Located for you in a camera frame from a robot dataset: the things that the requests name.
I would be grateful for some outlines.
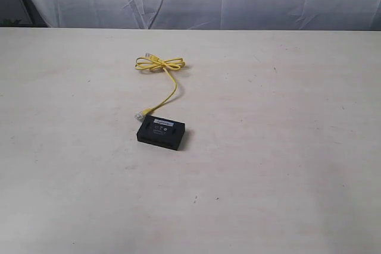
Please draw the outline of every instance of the table surface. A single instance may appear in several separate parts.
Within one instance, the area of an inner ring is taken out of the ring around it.
[[[172,88],[135,70],[181,56]],[[0,252],[381,253],[381,33],[0,29]]]

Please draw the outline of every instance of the yellow ethernet cable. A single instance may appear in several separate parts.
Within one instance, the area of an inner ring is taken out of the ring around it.
[[[165,71],[165,73],[172,79],[172,81],[174,83],[174,89],[172,90],[172,92],[162,102],[160,102],[155,107],[147,108],[147,109],[144,109],[143,111],[137,113],[135,115],[135,118],[137,120],[143,121],[144,117],[147,114],[150,114],[153,111],[155,111],[156,109],[158,109],[159,107],[162,107],[171,98],[171,96],[174,95],[174,93],[177,90],[177,82],[176,82],[176,79],[170,74],[169,71],[170,70],[171,71],[178,71],[184,66],[185,66],[185,62],[184,62],[183,58],[174,58],[174,59],[162,60],[162,59],[159,59],[159,57],[157,57],[155,55],[151,55],[151,54],[147,53],[145,55],[145,57],[139,57],[136,59],[135,69],[137,69],[139,71],[142,71],[142,70],[155,71],[155,70],[163,69]]]

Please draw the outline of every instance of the white table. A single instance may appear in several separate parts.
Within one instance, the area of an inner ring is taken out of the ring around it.
[[[171,91],[145,52],[184,57]],[[381,33],[0,29],[0,252],[381,253]]]

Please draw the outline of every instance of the black adapter box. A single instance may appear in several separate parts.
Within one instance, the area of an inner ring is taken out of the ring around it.
[[[185,124],[147,115],[136,134],[138,141],[178,150]]]

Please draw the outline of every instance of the black box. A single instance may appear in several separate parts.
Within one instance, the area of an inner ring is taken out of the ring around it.
[[[184,123],[147,115],[136,137],[140,142],[177,150],[184,132]]]

